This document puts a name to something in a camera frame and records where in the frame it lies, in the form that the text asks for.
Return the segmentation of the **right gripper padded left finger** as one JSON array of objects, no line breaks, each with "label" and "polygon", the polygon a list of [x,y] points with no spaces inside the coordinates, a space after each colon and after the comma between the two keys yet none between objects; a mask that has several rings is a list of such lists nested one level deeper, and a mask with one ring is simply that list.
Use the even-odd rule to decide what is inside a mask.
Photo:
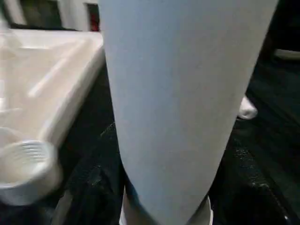
[{"label": "right gripper padded left finger", "polygon": [[52,225],[118,225],[125,186],[115,123],[72,171]]}]

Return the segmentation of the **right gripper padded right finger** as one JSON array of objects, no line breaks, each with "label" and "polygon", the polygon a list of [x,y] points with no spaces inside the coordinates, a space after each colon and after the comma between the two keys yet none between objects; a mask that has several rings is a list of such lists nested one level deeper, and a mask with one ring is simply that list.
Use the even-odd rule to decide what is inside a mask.
[{"label": "right gripper padded right finger", "polygon": [[209,191],[215,225],[298,225],[300,218],[248,148],[230,138]]}]

